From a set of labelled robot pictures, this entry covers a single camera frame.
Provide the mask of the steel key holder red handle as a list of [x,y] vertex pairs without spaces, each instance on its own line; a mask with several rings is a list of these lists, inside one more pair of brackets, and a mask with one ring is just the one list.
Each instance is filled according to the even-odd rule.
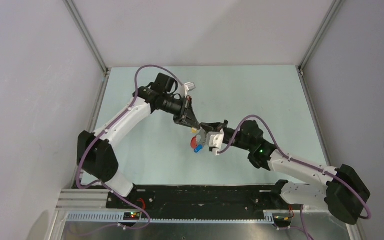
[[194,150],[198,145],[202,145],[203,148],[207,144],[208,132],[200,130],[190,141],[190,147]]

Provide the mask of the blue key tag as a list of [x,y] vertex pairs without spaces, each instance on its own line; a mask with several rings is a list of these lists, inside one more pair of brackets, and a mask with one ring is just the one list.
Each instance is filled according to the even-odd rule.
[[193,151],[195,153],[199,153],[202,149],[203,149],[203,146],[202,145],[198,145]]

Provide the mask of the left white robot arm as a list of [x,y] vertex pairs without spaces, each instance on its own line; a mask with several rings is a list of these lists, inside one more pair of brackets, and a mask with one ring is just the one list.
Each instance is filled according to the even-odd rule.
[[97,178],[104,186],[119,194],[118,201],[125,208],[133,208],[138,202],[134,184],[119,169],[114,148],[142,120],[159,110],[171,114],[175,124],[199,130],[192,97],[196,88],[193,82],[180,84],[175,78],[159,73],[147,86],[136,87],[129,103],[109,122],[78,136],[77,165]]

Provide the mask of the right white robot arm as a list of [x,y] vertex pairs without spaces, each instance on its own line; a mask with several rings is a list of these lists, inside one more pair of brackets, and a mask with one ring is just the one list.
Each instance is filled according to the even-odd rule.
[[271,191],[270,202],[277,209],[289,205],[304,205],[328,210],[331,215],[348,225],[364,219],[371,193],[358,173],[349,165],[333,167],[296,159],[283,153],[276,144],[264,138],[255,120],[244,120],[237,129],[229,128],[228,121],[200,124],[190,147],[195,153],[204,147],[214,155],[222,153],[222,146],[248,151],[249,162],[257,169],[288,175],[301,183],[279,180]]

